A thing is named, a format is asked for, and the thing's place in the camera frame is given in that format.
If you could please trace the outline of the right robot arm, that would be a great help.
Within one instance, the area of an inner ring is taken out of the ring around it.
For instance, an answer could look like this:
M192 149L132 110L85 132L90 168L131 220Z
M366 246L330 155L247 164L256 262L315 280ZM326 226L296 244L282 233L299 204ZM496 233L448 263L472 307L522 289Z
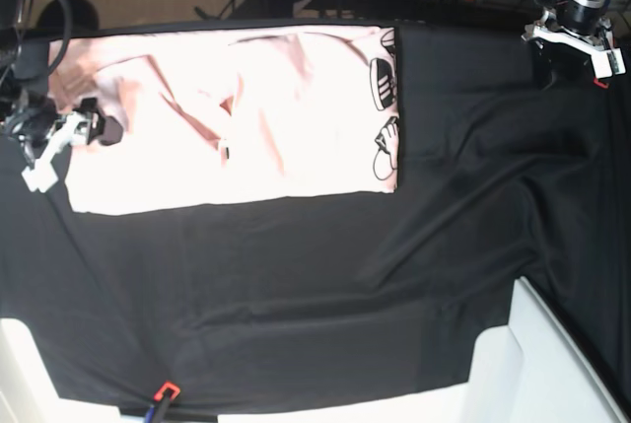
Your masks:
M22 147L41 149L53 135L76 120L70 129L72 142L104 146L118 143L123 128L111 116L105 115L94 98L87 98L68 114L62 114L54 101L34 91L36 85L48 80L61 64L69 48L74 21L70 0L54 0L61 11L61 45L47 66L31 77L16 74L18 61L27 39L35 0L1 0L1 135L20 143Z

